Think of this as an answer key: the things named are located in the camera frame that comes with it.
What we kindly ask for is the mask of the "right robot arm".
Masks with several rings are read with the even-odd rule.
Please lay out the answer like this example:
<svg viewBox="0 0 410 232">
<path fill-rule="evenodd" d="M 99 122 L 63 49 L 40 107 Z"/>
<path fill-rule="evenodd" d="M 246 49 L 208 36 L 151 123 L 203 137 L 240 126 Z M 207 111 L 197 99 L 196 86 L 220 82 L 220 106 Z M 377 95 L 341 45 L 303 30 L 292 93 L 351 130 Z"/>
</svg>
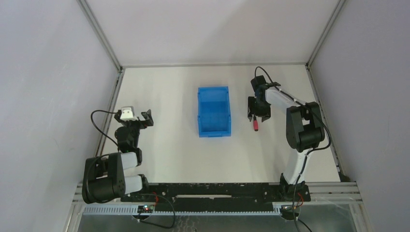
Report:
<svg viewBox="0 0 410 232">
<path fill-rule="evenodd" d="M 316 102 L 299 100 L 275 86 L 260 87 L 254 96 L 248 97 L 248 119 L 255 131 L 257 119 L 268 120 L 272 107 L 284 112 L 286 141 L 294 150 L 279 181 L 280 194 L 289 198 L 305 187 L 304 175 L 310 155 L 319 150 L 319 144 L 325 139 L 325 129 Z"/>
</svg>

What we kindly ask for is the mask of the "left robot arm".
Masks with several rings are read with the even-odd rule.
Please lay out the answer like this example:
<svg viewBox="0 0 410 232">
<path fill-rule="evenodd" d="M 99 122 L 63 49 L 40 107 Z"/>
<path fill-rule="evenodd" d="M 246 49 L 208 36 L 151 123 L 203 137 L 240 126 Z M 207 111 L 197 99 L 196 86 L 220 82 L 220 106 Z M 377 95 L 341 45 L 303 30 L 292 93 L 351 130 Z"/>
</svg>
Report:
<svg viewBox="0 0 410 232">
<path fill-rule="evenodd" d="M 85 163 L 82 197 L 85 203 L 107 203 L 131 193 L 146 193 L 149 189 L 143 174 L 127 176 L 125 171 L 142 164 L 142 150 L 138 147 L 140 131 L 154 125 L 152 112 L 136 116 L 133 107 L 122 107 L 113 113 L 121 124 L 112 142 L 117 152 L 89 158 Z"/>
</svg>

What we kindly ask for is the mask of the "red-handled black screwdriver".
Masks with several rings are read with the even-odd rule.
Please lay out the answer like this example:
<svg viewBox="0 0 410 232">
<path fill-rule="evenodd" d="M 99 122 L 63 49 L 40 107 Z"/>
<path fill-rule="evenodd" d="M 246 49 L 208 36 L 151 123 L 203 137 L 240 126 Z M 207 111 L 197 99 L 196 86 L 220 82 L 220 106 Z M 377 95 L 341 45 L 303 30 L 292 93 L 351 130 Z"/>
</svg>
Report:
<svg viewBox="0 0 410 232">
<path fill-rule="evenodd" d="M 253 116 L 253 129 L 254 129 L 254 131 L 259 130 L 258 120 L 257 120 L 257 117 L 255 115 Z"/>
</svg>

